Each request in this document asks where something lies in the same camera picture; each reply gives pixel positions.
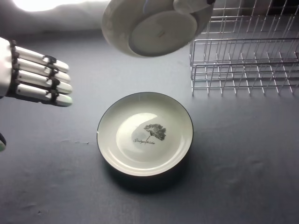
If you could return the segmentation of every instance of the white robotic hand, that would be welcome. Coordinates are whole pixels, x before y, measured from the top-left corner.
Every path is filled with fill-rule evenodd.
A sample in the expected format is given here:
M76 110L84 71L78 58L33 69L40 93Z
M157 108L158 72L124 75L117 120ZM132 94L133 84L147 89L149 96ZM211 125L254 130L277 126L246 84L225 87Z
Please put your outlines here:
M174 0L174 9L182 14L190 14L198 12L212 4L215 0Z
M0 38L0 98L70 106L69 66Z

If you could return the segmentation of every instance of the robotic thumb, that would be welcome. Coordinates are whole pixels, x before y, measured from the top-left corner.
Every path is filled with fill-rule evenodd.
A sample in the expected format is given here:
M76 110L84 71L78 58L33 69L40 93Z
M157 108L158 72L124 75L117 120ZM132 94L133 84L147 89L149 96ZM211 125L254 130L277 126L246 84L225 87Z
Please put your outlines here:
M0 133L0 152L4 151L6 147L6 140L3 135Z

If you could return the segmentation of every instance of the plate rim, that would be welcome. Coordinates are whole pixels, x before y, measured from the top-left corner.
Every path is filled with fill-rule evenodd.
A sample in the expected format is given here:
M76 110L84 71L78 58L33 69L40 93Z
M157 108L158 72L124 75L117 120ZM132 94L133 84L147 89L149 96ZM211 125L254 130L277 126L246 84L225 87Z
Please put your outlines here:
M105 156L103 155L103 153L102 153L102 151L101 151L101 149L100 149L100 146L99 146L99 138L98 138L99 133L98 133L98 130L99 130L99 126L100 126L100 124L101 124L101 121L102 121L103 117L105 116L105 114L109 111L109 109L110 109L112 106L114 106L116 103L118 103L119 101L121 101L121 100L123 100L123 99L125 99L125 98L127 98L127 97L130 97L130 96L133 96L133 95L137 95L137 94L145 94L145 93L154 93L154 94L157 94L157 95L163 95L163 96L169 97L169 98L173 99L174 101L176 101L177 103L179 103L179 104L183 107L183 109L187 112L187 114L188 114L188 116L189 116L189 119L190 119L190 121L191 121L191 125L192 125L192 139L191 139L191 143L190 143L190 146L188 147L188 149L185 151L185 153L183 154L183 156L182 156L182 157L181 157L181 158L180 158L180 159L179 159L173 166L169 166L169 167L167 167L166 169L161 169L160 171L152 171L152 172L150 172L150 173L136 173L136 172L128 171L128 170L126 170L126 169L119 169L118 166L114 166L113 164L111 164L111 163L105 158ZM123 174L127 174L127 175L130 175L130 176L138 176L138 177L142 177L142 176L143 176L143 177L147 177L147 176L155 176L155 175L159 175L159 174L162 174L162 173L165 173L165 172L171 170L172 168L174 168L175 166L177 166L177 165L182 161L183 158L185 158L185 156L186 156L187 153L189 152L189 150L190 150L190 148L191 148L191 145L192 145L192 143L193 143L193 139L194 139L194 125L193 125L193 121L192 121L192 119L191 119L191 116L190 116L189 112L188 112L188 111L186 110L186 108L185 108L180 102L178 102L176 99L174 99L174 98L172 98L172 97L170 97L170 96L168 96L168 95L166 95L166 94L159 93L159 92L150 92L150 91L147 91L147 92L137 92L137 93L132 93L132 94L129 94L129 95L125 96L125 97L120 98L119 100L115 101L110 107L108 107L108 109L105 111L105 113L102 115L102 117L101 117L101 119L100 119L100 121L99 121L98 128L97 128L97 136L96 136L96 138L97 138L97 146L98 146L98 150L99 150L100 154L102 155L102 157L104 158L104 160L105 160L111 167L113 167L114 169L118 170L119 172L121 172L121 173L123 173Z

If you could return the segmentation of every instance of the metal wire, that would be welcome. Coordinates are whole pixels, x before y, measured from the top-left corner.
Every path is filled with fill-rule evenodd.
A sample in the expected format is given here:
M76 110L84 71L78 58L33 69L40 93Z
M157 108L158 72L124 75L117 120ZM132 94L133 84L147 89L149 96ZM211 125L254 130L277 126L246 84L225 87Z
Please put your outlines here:
M275 89L294 94L299 87L299 5L286 0L280 7L215 5L201 38L190 46L192 94L195 89L247 89L249 94Z

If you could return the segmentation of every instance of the round plate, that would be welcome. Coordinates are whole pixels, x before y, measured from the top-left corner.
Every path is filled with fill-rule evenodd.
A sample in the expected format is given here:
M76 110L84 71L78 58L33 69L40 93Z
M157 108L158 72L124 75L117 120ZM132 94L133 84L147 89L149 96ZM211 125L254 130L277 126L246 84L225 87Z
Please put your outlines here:
M176 100L153 92L136 93L114 103L103 115L97 142L105 160L134 176L163 173L188 152L193 125Z
M176 11L157 13L140 22L129 39L132 51L142 56L162 56L172 53L193 38L197 22L190 14Z

